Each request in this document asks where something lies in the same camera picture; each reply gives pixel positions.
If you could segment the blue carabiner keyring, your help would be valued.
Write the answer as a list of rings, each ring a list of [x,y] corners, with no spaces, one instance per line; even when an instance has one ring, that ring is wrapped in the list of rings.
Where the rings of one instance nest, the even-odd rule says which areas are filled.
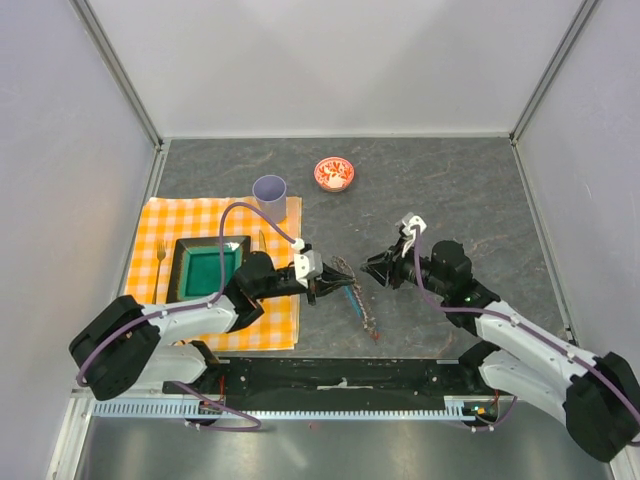
[[[356,312],[356,315],[362,320],[365,320],[365,311],[364,308],[361,305],[361,302],[356,294],[356,291],[354,290],[353,287],[350,286],[346,286],[344,288],[345,294],[347,299],[349,300],[352,308],[354,309],[354,311]]]

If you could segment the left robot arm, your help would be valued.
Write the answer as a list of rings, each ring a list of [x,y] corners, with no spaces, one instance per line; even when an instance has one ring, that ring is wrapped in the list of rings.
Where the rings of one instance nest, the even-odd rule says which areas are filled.
[[[178,341],[203,334],[230,334],[254,324],[262,301],[304,295],[314,304],[354,282],[309,250],[275,268],[271,257],[252,252],[232,274],[222,293],[172,304],[138,303],[122,295],[109,303],[70,343],[79,386],[100,401],[111,400],[143,382],[177,380],[198,393],[219,382],[219,369],[196,346]]]

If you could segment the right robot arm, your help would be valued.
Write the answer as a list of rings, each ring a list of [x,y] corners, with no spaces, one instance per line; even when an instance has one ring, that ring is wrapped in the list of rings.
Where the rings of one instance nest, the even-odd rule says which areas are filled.
[[[419,287],[456,327],[481,339],[488,353],[458,368],[467,392],[487,387],[511,394],[554,417],[574,442],[600,462],[639,444],[639,381],[630,364],[598,356],[530,322],[472,273],[462,244],[437,242],[430,256],[404,239],[362,265],[382,286]]]

